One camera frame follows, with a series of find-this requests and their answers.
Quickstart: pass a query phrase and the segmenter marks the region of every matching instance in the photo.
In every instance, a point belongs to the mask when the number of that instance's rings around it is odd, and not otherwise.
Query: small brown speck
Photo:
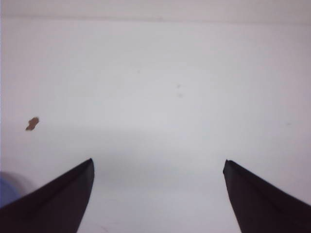
[[[34,117],[30,121],[28,121],[28,123],[29,123],[29,126],[26,128],[26,130],[32,131],[35,128],[35,126],[39,123],[39,118]]]

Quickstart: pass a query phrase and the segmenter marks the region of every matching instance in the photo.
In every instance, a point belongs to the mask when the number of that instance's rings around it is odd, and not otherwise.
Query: black triangular object
[[[1,233],[76,233],[91,194],[89,159],[0,209]]]
[[[242,233],[311,233],[311,206],[233,161],[223,173]]]

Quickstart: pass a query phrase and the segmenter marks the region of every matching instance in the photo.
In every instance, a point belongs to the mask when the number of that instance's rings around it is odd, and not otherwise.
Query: brown spot
[[[31,131],[39,123],[39,118],[38,117],[34,117],[30,121],[28,121],[28,123],[29,123],[29,126],[26,128],[26,130],[30,130]]]

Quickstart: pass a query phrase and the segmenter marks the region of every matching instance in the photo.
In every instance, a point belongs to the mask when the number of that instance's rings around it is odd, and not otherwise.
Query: blue object
[[[0,178],[0,208],[17,200],[20,197],[18,191],[5,179]]]

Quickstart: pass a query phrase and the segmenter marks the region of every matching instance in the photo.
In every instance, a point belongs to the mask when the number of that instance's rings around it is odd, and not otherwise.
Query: white background
[[[1,6],[1,170],[30,192],[92,157],[79,233],[240,232],[226,159],[311,203],[306,1],[25,2]]]

